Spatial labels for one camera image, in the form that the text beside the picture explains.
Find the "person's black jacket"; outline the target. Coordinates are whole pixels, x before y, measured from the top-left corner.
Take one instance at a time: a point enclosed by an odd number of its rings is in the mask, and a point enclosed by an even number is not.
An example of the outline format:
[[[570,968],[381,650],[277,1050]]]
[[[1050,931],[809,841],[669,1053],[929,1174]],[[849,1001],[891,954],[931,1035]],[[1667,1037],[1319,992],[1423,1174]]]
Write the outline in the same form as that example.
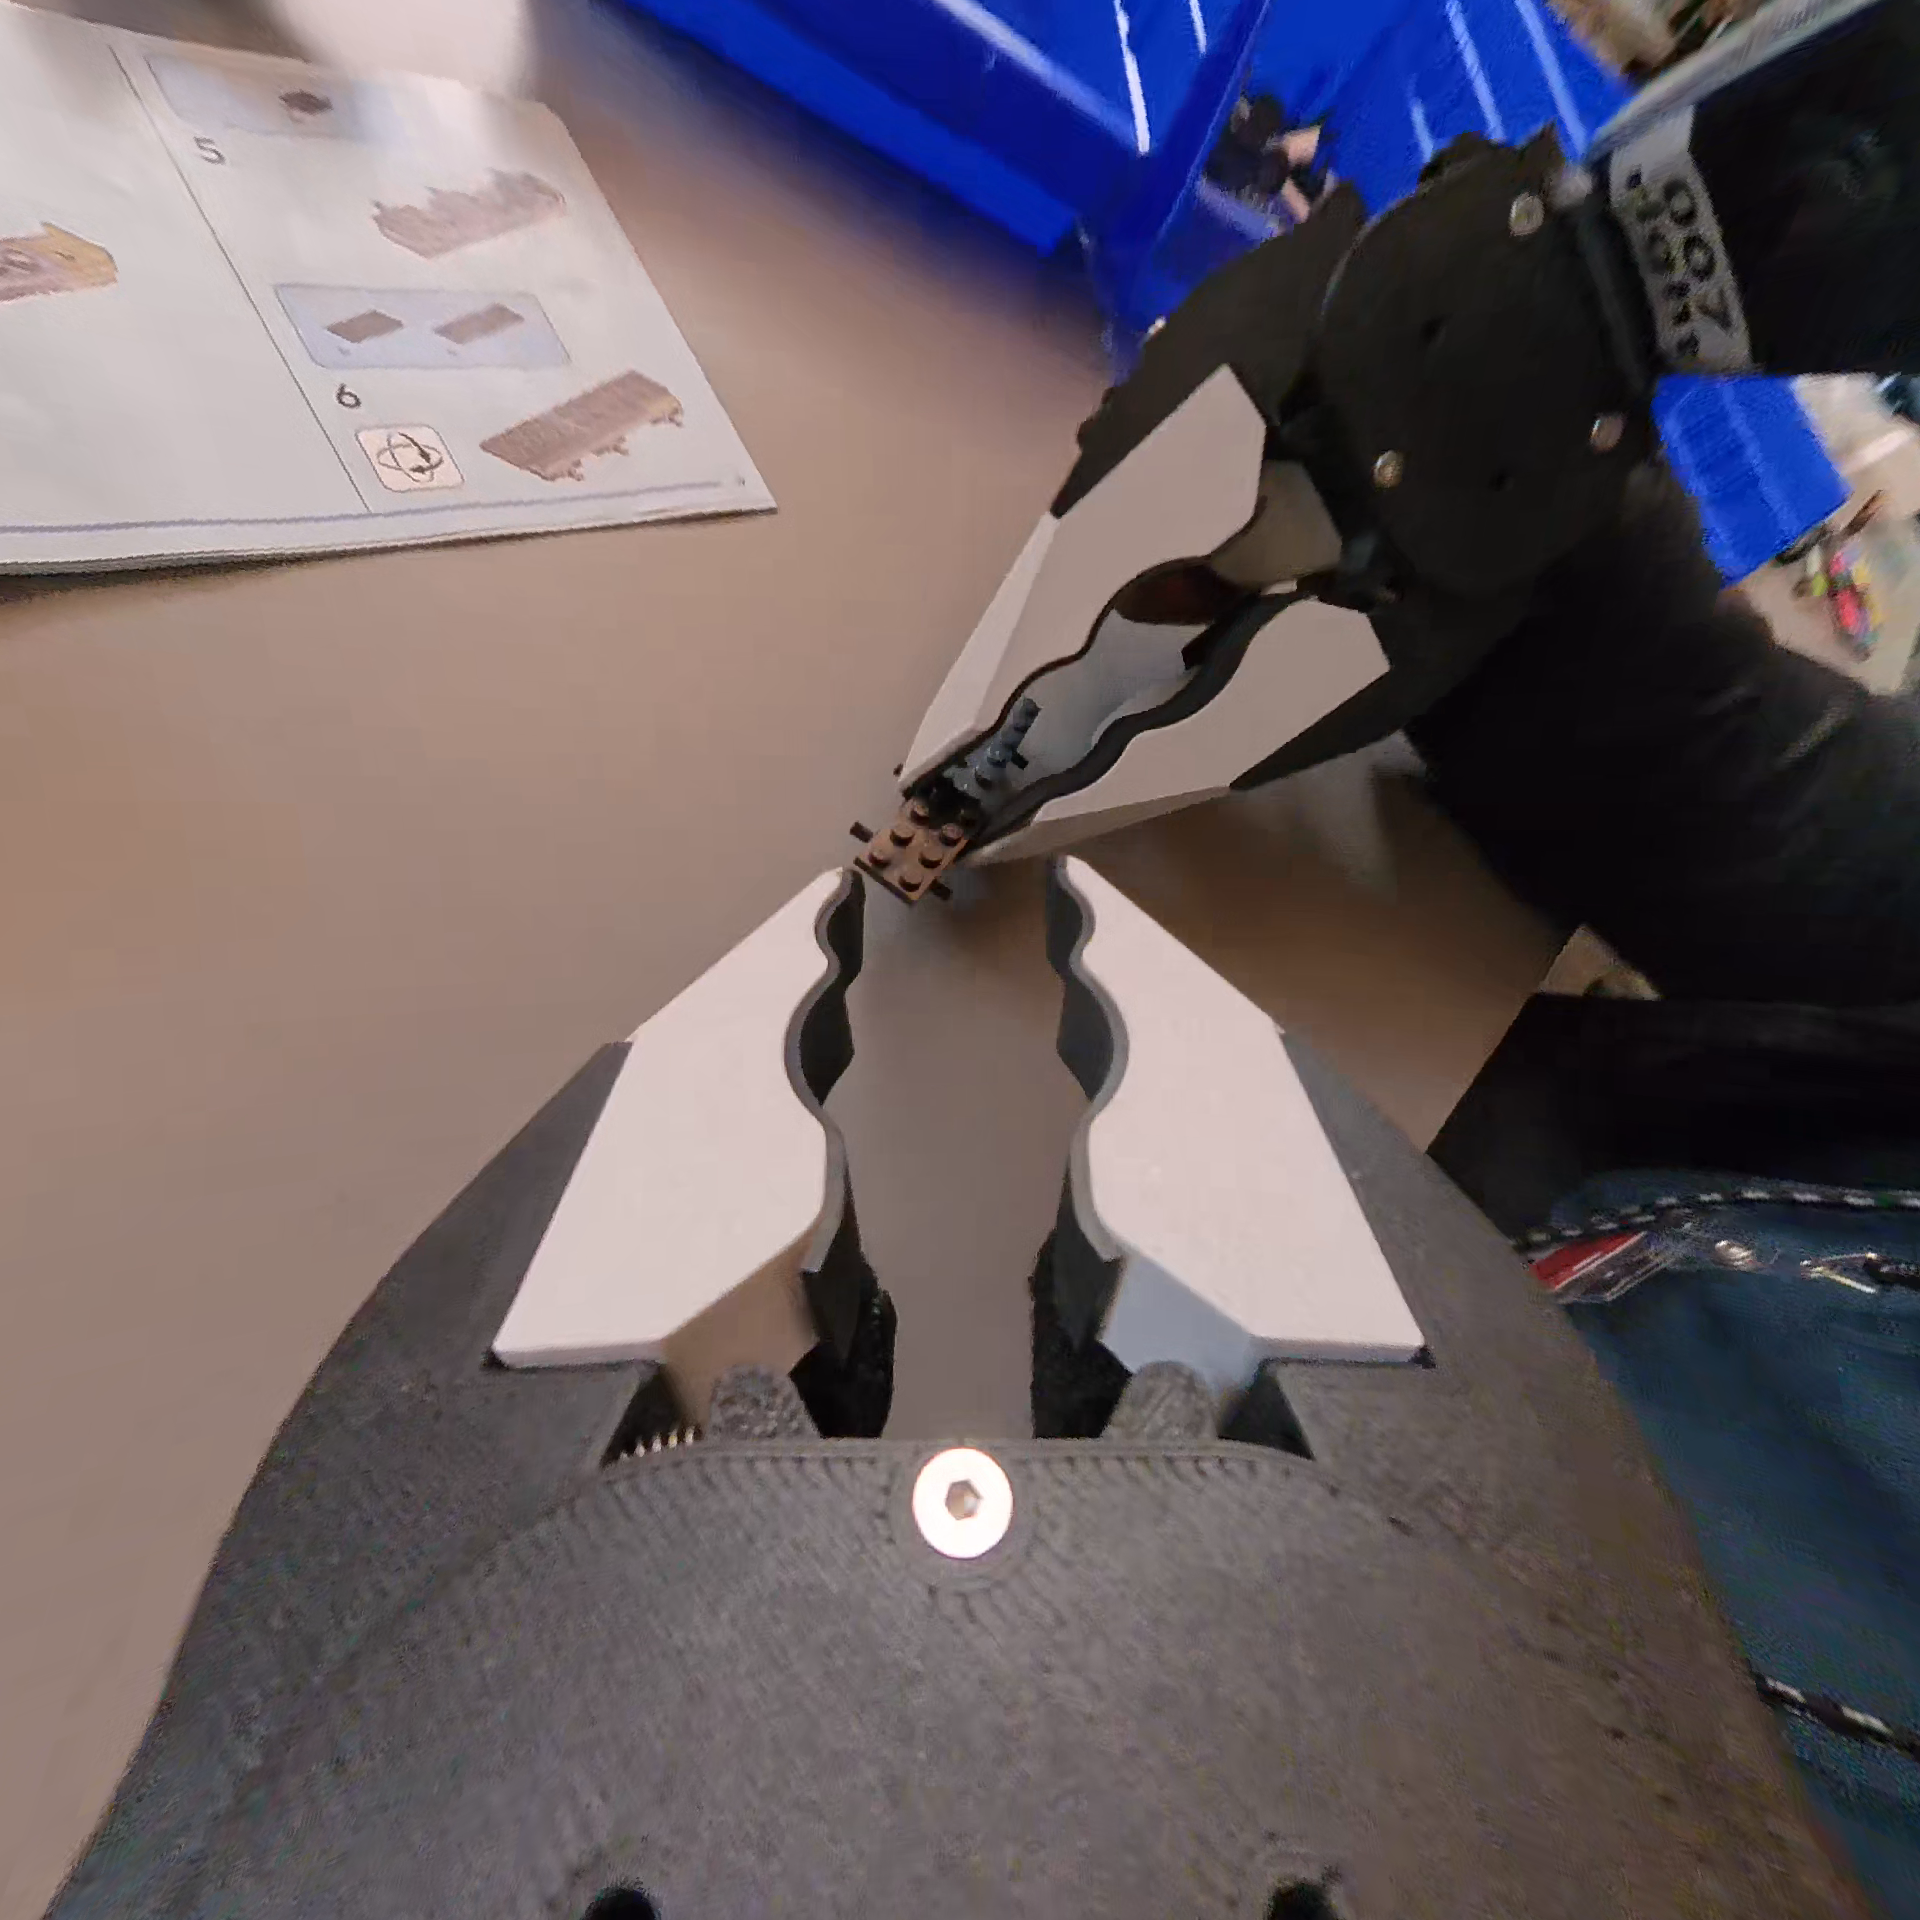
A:
[[[1538,995],[1431,1156],[1506,1233],[1605,1177],[1913,1192],[1918,1011]]]

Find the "paper instruction booklet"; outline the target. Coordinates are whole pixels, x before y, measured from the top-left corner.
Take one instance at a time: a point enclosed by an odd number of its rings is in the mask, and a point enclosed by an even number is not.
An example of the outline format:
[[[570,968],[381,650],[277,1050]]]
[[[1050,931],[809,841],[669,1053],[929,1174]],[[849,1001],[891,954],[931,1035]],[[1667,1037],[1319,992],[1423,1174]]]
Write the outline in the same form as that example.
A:
[[[5,4],[3,570],[761,516],[565,125]]]

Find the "dark toy pieces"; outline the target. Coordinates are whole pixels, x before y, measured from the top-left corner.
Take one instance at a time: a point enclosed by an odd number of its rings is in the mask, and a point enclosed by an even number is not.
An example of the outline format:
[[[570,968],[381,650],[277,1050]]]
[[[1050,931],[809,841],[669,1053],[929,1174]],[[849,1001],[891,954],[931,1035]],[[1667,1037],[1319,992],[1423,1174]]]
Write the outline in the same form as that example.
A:
[[[1299,227],[1332,191],[1327,125],[1299,118],[1275,92],[1242,92],[1212,143],[1205,180],[1275,224]]]

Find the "clear plastic badge holder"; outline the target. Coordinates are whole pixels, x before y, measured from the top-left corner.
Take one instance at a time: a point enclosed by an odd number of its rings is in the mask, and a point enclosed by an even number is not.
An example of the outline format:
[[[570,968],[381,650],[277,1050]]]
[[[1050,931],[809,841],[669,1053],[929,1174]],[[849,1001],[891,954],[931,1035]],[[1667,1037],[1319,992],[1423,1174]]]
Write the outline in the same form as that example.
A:
[[[1681,1271],[1875,1299],[1916,1295],[1916,1220],[1913,1189],[1733,1180],[1555,1219],[1511,1248],[1565,1307],[1617,1305]]]

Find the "small toy brick assembly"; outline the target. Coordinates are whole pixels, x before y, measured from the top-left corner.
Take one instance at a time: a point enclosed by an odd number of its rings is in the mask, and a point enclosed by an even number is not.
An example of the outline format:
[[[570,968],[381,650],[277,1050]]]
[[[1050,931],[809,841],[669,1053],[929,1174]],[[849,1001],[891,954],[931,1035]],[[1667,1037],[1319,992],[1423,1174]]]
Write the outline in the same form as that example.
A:
[[[948,900],[948,872],[1013,816],[1029,774],[1027,736],[1039,719],[1040,705],[1018,696],[994,733],[913,781],[891,823],[855,823],[855,866],[899,900]]]

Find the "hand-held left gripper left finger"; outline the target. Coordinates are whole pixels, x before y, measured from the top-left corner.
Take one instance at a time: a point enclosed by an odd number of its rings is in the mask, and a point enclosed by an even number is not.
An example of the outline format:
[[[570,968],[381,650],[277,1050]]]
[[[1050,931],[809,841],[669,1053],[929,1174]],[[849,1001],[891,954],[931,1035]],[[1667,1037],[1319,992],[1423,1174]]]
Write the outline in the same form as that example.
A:
[[[865,887],[806,882],[631,1037],[493,1337],[515,1373],[650,1365],[687,1415],[752,1366],[883,1432],[899,1317],[828,1101],[855,1059]]]

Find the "person's right forearm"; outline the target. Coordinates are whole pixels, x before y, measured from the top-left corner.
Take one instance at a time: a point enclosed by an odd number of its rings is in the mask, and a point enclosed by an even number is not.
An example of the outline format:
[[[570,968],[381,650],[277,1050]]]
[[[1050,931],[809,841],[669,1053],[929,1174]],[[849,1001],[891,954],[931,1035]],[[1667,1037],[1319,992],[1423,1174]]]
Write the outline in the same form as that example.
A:
[[[1783,646],[1664,460],[1404,736],[1500,882],[1662,996],[1916,1011],[1916,700]]]

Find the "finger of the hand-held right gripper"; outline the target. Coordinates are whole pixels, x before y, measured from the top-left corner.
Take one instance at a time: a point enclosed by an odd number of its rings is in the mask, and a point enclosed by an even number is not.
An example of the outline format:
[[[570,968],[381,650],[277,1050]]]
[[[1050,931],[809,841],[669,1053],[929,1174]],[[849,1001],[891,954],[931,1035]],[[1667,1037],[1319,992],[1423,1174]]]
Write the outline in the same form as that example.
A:
[[[974,866],[1070,853],[1223,799],[1235,782],[1379,685],[1372,621],[1317,598],[1259,603],[1163,705],[1119,719],[1061,789],[973,849]]]
[[[1221,367],[1077,504],[1035,526],[934,694],[901,766],[901,794],[951,784],[981,743],[998,735],[1024,699],[1067,674],[1085,685],[1103,623],[1143,576],[1202,564],[1255,520],[1268,421],[1236,373]],[[1116,715],[1021,801],[1161,801],[1224,790],[1252,747],[1173,754],[1165,774],[1147,754],[1200,719],[1235,682],[1275,619],[1270,594],[1242,592],[1212,627],[1202,667],[1170,691]]]

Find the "pile of colourful toy pieces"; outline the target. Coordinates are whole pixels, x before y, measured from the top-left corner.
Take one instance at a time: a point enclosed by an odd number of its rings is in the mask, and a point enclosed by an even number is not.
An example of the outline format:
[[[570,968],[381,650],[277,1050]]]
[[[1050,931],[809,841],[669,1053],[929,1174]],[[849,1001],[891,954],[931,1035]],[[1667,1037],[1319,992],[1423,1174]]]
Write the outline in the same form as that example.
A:
[[[1855,661],[1870,661],[1883,638],[1883,598],[1864,536],[1886,504],[1884,488],[1864,493],[1772,560],[1788,570],[1797,598],[1821,604],[1837,642]]]

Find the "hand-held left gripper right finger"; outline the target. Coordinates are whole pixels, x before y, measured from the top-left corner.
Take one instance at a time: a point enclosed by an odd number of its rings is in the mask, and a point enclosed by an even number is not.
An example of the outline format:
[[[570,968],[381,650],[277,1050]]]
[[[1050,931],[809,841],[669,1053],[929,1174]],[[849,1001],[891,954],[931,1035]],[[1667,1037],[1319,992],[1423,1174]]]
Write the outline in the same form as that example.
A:
[[[1179,1366],[1241,1420],[1273,1365],[1428,1361],[1279,1023],[1078,857],[1047,879],[1082,1096],[1031,1279],[1036,1432]]]

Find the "person's blue jeans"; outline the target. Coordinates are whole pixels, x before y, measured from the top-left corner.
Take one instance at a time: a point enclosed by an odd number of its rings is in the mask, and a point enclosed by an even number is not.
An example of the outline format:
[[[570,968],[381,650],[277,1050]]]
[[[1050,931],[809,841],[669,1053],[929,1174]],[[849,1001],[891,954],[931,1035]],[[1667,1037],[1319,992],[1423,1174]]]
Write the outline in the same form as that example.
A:
[[[1603,1177],[1543,1227],[1661,1185]],[[1916,1295],[1681,1268],[1572,1317],[1692,1525],[1814,1811],[1875,1909],[1916,1917]]]

